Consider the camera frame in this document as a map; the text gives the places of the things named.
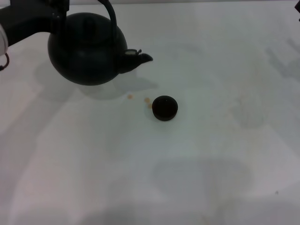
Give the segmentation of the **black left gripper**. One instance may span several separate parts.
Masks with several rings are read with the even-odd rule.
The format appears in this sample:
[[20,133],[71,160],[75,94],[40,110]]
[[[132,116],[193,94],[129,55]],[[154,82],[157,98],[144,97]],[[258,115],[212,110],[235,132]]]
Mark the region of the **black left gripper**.
[[0,24],[9,46],[65,23],[70,0],[49,0],[49,4],[44,0],[12,0],[0,10]]

